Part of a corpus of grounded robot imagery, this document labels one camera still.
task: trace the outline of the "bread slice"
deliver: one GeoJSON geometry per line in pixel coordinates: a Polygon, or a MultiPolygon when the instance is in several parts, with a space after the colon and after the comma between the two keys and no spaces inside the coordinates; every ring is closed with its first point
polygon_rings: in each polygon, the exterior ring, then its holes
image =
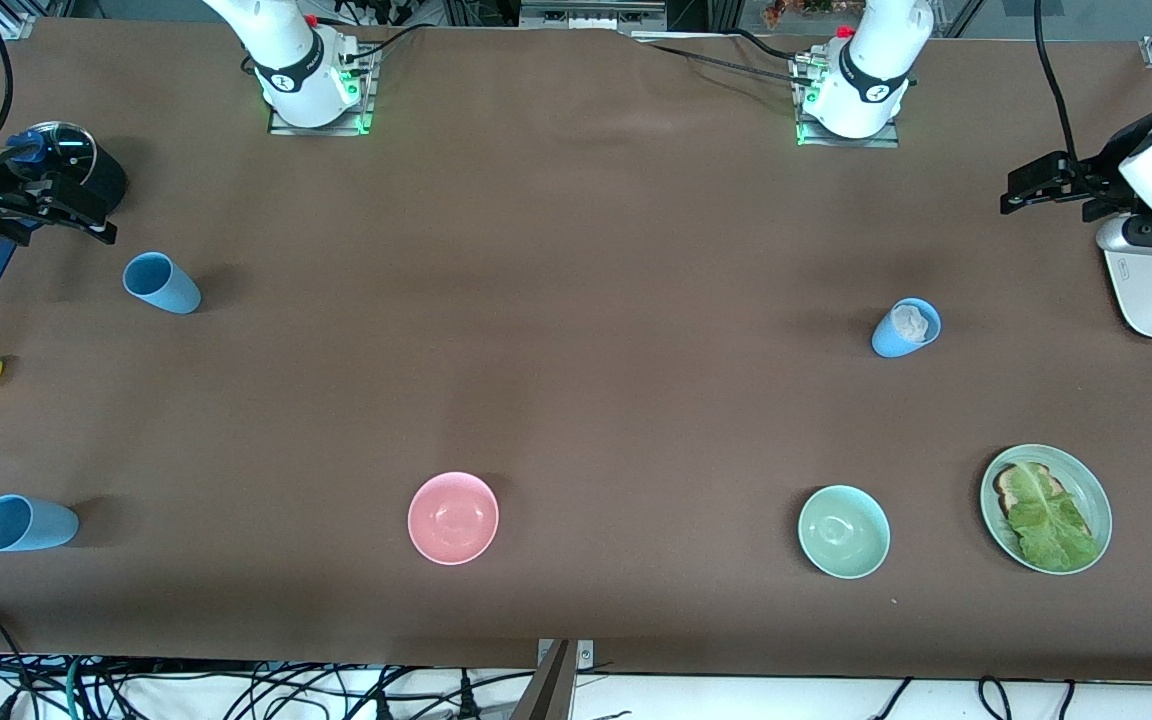
{"type": "MultiPolygon", "coordinates": [[[[1041,464],[1041,462],[1033,462],[1033,465],[1037,465],[1038,473],[1041,475],[1043,478],[1047,480],[1047,483],[1051,483],[1053,497],[1063,495],[1066,492],[1069,492],[1066,491],[1062,484],[1060,484],[1060,480],[1052,477],[1051,468],[1041,464]]],[[[1010,468],[1003,470],[1001,473],[998,473],[998,479],[993,482],[993,488],[998,491],[998,501],[1002,503],[1003,515],[1010,514],[1011,508],[1015,507],[1017,502],[1020,502],[1020,500],[1016,500],[1015,493],[1011,492],[1011,476],[1015,473],[1016,473],[1016,467],[1011,465],[1010,468]]],[[[1083,532],[1087,535],[1092,533],[1092,528],[1087,528],[1087,522],[1085,520],[1083,521],[1083,532]]]]}

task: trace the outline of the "blue cup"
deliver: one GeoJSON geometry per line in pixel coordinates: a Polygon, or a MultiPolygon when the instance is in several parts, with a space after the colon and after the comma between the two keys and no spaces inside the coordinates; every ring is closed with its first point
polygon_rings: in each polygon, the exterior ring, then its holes
{"type": "Polygon", "coordinates": [[[78,533],[78,515],[32,497],[0,497],[0,552],[61,546],[78,533]]]}
{"type": "Polygon", "coordinates": [[[168,313],[192,313],[202,302],[198,286],[161,252],[143,252],[132,258],[123,270],[123,287],[168,313]]]}
{"type": "Polygon", "coordinates": [[[892,310],[888,310],[887,314],[882,316],[882,321],[878,323],[878,327],[874,328],[874,336],[870,343],[874,347],[874,353],[884,357],[900,357],[901,355],[909,355],[918,350],[919,347],[931,344],[932,341],[940,336],[941,314],[937,312],[937,308],[932,306],[931,302],[925,300],[905,297],[905,300],[897,302],[896,305],[892,305],[892,310]],[[918,309],[919,314],[923,314],[923,319],[927,320],[927,334],[925,334],[923,342],[905,340],[896,332],[896,325],[892,323],[892,313],[901,305],[915,306],[915,309],[918,309]]]}

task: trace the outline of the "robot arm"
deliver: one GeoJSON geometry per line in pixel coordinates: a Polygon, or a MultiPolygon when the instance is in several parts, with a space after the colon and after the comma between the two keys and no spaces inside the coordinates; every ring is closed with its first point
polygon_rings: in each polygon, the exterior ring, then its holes
{"type": "Polygon", "coordinates": [[[340,81],[353,37],[310,26],[296,0],[204,0],[220,14],[256,62],[265,100],[288,123],[325,126],[358,101],[340,81]]]}
{"type": "Polygon", "coordinates": [[[835,37],[823,47],[827,69],[816,78],[803,111],[842,137],[881,131],[900,112],[909,70],[932,36],[933,18],[927,0],[869,0],[855,36],[835,37]]]}

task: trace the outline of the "mint green bowl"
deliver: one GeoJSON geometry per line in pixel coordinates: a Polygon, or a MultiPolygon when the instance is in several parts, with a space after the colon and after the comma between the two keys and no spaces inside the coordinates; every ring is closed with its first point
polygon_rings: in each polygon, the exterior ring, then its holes
{"type": "Polygon", "coordinates": [[[1037,570],[1047,575],[1074,575],[1082,573],[1098,560],[1105,556],[1105,551],[1111,546],[1111,537],[1114,535],[1114,516],[1111,514],[1111,499],[1105,495],[1105,488],[1100,480],[1087,470],[1074,455],[1064,450],[1056,450],[1055,447],[1046,445],[1018,445],[1000,452],[988,468],[984,471],[984,479],[980,480],[980,515],[984,517],[984,525],[990,529],[990,535],[1015,559],[1016,562],[1025,566],[1030,570],[1037,570]],[[1007,516],[1002,514],[1002,502],[998,497],[998,491],[993,487],[993,482],[998,476],[1016,462],[1041,462],[1052,471],[1052,477],[1060,480],[1064,491],[1074,500],[1074,506],[1078,507],[1079,515],[1087,523],[1087,529],[1092,530],[1092,539],[1097,547],[1096,558],[1087,564],[1076,570],[1044,570],[1037,564],[1030,564],[1020,554],[1020,539],[1011,531],[1011,525],[1007,524],[1007,516]]]}
{"type": "Polygon", "coordinates": [[[819,488],[799,513],[799,544],[808,560],[835,578],[878,569],[892,545],[890,525],[872,497],[850,486],[819,488]]]}

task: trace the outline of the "green plate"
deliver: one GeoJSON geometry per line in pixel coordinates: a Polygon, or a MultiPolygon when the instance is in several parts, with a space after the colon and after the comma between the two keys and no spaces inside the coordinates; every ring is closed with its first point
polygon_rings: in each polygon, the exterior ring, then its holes
{"type": "Polygon", "coordinates": [[[1105,488],[1100,480],[1087,470],[1074,455],[1064,450],[1056,450],[1055,447],[1046,445],[1018,445],[1000,452],[993,462],[984,471],[984,479],[980,480],[980,514],[984,516],[984,525],[990,529],[990,535],[996,539],[1007,555],[1016,559],[1016,562],[1025,566],[1030,570],[1038,570],[1048,575],[1074,575],[1082,573],[1098,560],[1105,556],[1105,551],[1111,546],[1111,535],[1114,533],[1114,516],[1111,515],[1111,499],[1105,495],[1105,488]],[[993,482],[1009,465],[1018,462],[1041,462],[1052,471],[1052,477],[1060,480],[1064,491],[1073,497],[1074,505],[1078,507],[1079,514],[1087,523],[1087,529],[1092,530],[1098,552],[1096,558],[1087,564],[1076,570],[1052,571],[1030,564],[1020,554],[1020,539],[1011,531],[1011,525],[1007,524],[1007,517],[1002,514],[1002,503],[998,498],[998,491],[993,487],[993,482]]]}

